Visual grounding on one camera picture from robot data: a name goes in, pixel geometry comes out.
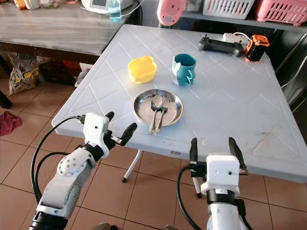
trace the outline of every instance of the pink basket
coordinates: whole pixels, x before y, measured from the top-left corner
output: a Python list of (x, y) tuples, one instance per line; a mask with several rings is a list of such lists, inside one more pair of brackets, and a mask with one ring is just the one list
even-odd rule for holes
[(257, 21), (291, 23), (295, 26), (307, 21), (307, 0), (260, 0), (257, 4)]

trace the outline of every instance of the tabletop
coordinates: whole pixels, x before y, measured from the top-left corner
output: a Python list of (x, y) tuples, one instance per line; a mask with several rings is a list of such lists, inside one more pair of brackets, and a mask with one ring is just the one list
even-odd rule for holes
[[(207, 34), (221, 39), (221, 34)], [(124, 25), (75, 90), (52, 124), (70, 115), (115, 112), (109, 129), (116, 136), (132, 122), (138, 128), (127, 146), (162, 155), (189, 158), (190, 141), (198, 139), (199, 159), (208, 154), (229, 154), (228, 138), (241, 148), (250, 172), (307, 182), (307, 147), (274, 74), (269, 57), (246, 62), (226, 53), (199, 51), (204, 33)], [(173, 56), (188, 53), (196, 60), (193, 85), (171, 81)], [(127, 64), (151, 55), (156, 77), (134, 83)], [(133, 101), (142, 91), (162, 88), (182, 100), (184, 113), (176, 124), (151, 136), (148, 126), (135, 116)], [(83, 126), (64, 123), (57, 133), (83, 137)]]
[[(130, 12), (136, 4), (123, 13)], [(21, 11), (14, 3), (2, 3), (0, 43), (99, 56), (128, 17), (114, 23), (108, 15), (83, 10), (78, 4)]]

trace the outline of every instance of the power strip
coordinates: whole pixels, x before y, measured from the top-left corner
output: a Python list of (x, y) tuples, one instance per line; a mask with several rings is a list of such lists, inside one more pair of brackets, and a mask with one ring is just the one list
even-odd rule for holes
[(230, 34), (230, 33), (224, 33), (223, 34), (223, 41), (224, 42), (229, 42), (229, 43), (235, 43), (235, 42), (240, 42), (242, 45), (247, 45), (249, 43), (249, 40), (241, 35), (241, 34)]

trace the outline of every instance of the red cloth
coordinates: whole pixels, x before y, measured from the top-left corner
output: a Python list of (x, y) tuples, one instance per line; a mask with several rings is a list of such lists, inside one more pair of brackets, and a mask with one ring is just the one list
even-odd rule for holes
[(10, 134), (15, 128), (21, 126), (21, 124), (22, 121), (19, 117), (5, 111), (0, 115), (0, 136)]

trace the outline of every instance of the mug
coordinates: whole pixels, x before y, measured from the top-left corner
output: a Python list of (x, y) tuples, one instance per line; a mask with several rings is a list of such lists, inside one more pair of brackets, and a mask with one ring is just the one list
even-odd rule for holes
[(173, 83), (176, 85), (192, 85), (195, 78), (196, 59), (189, 54), (178, 54), (173, 58)]

